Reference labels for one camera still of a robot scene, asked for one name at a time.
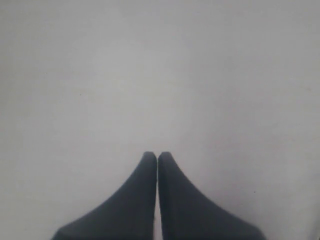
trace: white floor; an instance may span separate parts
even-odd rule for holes
[[[0,239],[50,239],[144,151],[269,240],[319,239],[319,9],[0,1]]]

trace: white surface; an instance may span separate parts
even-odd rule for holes
[[[0,239],[50,239],[144,151],[269,240],[318,239],[319,9],[0,1]]]

